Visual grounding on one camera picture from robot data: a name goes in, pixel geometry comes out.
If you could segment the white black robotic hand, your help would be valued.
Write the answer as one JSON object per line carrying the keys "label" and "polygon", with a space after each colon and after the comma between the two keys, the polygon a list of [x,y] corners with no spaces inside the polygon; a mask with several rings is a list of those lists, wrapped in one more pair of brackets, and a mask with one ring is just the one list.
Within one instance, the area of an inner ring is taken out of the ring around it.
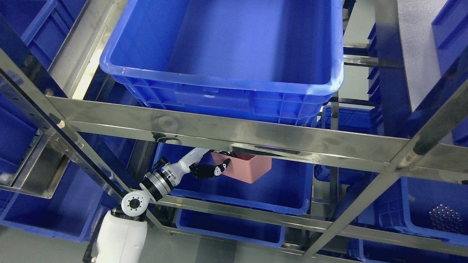
{"label": "white black robotic hand", "polygon": [[[227,156],[228,158],[218,165],[200,165],[200,160],[202,160],[202,158],[207,155],[207,153],[211,152],[219,153],[221,155]],[[190,172],[194,175],[195,178],[199,179],[216,178],[229,167],[231,163],[231,157],[235,156],[236,155],[234,153],[227,151],[194,148],[189,153],[184,155],[184,157],[182,157],[177,163],[171,164],[170,168],[166,168],[166,171],[171,171],[173,175],[180,177]]]}

